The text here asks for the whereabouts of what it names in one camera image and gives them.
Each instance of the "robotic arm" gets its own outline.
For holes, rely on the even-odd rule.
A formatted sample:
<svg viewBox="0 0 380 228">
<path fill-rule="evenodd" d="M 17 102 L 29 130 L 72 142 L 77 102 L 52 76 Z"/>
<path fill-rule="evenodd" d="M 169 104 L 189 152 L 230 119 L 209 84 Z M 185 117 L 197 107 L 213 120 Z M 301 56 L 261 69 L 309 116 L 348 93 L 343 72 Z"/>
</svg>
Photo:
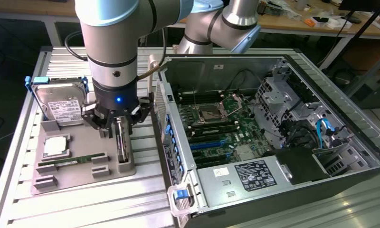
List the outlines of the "robotic arm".
<svg viewBox="0 0 380 228">
<path fill-rule="evenodd" d="M 116 117 L 133 125 L 152 108 L 152 94 L 137 98 L 137 40 L 174 24 L 193 0 L 76 0 L 96 104 L 82 109 L 94 129 L 110 129 Z"/>
<path fill-rule="evenodd" d="M 258 0 L 76 0 L 96 103 L 82 109 L 94 129 L 110 129 L 117 117 L 142 122 L 153 97 L 137 98 L 137 40 L 188 15 L 178 53 L 212 53 L 212 42 L 242 53 L 260 26 Z"/>
</svg>

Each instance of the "warning label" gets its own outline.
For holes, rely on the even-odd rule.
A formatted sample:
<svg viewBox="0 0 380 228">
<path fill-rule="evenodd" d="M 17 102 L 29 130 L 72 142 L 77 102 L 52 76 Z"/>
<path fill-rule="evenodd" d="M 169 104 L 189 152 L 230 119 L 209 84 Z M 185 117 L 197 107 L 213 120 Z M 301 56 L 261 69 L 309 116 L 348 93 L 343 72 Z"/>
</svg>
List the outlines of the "warning label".
<svg viewBox="0 0 380 228">
<path fill-rule="evenodd" d="M 78 101 L 57 101 L 48 102 L 49 109 L 54 120 L 58 123 L 65 123 L 76 120 L 82 120 Z"/>
<path fill-rule="evenodd" d="M 246 191 L 254 191 L 277 184 L 264 160 L 236 165 L 234 169 Z"/>
</svg>

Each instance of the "screw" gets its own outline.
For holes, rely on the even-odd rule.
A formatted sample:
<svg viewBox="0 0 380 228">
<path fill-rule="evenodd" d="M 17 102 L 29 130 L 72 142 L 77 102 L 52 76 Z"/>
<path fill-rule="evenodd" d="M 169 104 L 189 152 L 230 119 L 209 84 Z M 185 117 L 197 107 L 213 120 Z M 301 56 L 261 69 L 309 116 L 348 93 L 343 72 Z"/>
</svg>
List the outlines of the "screw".
<svg viewBox="0 0 380 228">
<path fill-rule="evenodd" d="M 121 75 L 120 71 L 113 71 L 113 76 L 114 77 L 120 77 L 120 75 Z"/>
</svg>

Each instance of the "motherboard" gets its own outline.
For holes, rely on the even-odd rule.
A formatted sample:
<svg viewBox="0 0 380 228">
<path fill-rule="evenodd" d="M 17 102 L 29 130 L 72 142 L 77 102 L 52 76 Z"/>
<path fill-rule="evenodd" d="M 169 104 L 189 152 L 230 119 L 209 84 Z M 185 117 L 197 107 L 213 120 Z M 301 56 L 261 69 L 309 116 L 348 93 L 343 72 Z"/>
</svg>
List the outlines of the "motherboard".
<svg viewBox="0 0 380 228">
<path fill-rule="evenodd" d="M 197 168 L 258 158 L 272 149 L 241 94 L 186 94 L 177 100 Z"/>
</svg>

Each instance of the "floor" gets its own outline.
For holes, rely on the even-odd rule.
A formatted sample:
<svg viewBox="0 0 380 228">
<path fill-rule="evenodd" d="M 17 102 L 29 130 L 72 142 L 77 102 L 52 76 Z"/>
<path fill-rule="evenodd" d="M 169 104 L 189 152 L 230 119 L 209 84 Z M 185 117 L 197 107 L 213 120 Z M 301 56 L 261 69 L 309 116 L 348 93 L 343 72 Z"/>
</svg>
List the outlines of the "floor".
<svg viewBox="0 0 380 228">
<path fill-rule="evenodd" d="M 18 113 L 26 93 L 24 87 L 25 76 L 32 75 L 34 63 L 41 46 L 49 46 L 50 41 L 41 22 L 0 19 L 0 117 L 5 120 L 0 128 L 0 138 L 14 131 Z M 61 38 L 70 32 L 78 30 L 78 24 L 57 24 Z M 184 30 L 169 28 L 168 45 L 178 44 Z M 253 48 L 299 48 L 308 58 L 317 62 L 329 50 L 329 43 L 333 38 L 307 37 L 280 34 L 260 34 Z M 160 33 L 148 36 L 145 45 L 149 47 L 161 46 Z M 70 46 L 81 46 L 82 39 L 70 41 Z M 10 145 L 12 136 L 0 140 L 0 173 L 2 161 Z"/>
</svg>

